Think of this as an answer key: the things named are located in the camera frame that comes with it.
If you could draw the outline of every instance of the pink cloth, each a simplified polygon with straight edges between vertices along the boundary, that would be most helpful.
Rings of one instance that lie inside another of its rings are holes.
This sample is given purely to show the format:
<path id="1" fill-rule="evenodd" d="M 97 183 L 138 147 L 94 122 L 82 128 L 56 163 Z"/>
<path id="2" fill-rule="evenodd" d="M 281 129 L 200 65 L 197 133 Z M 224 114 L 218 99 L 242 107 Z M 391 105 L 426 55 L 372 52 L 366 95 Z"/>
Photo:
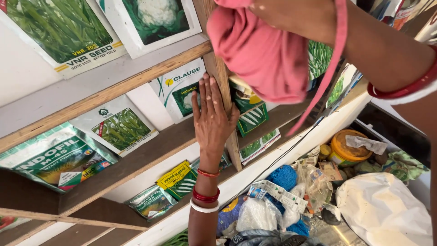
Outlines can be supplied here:
<path id="1" fill-rule="evenodd" d="M 263 100 L 282 104 L 301 103 L 309 79 L 308 40 L 273 28 L 246 7 L 252 0 L 215 0 L 219 5 L 207 23 L 217 56 L 248 83 Z M 325 77 L 314 99 L 288 135 L 295 132 L 322 97 L 335 72 L 347 37 L 346 0 L 335 0 L 337 32 L 335 48 Z"/>

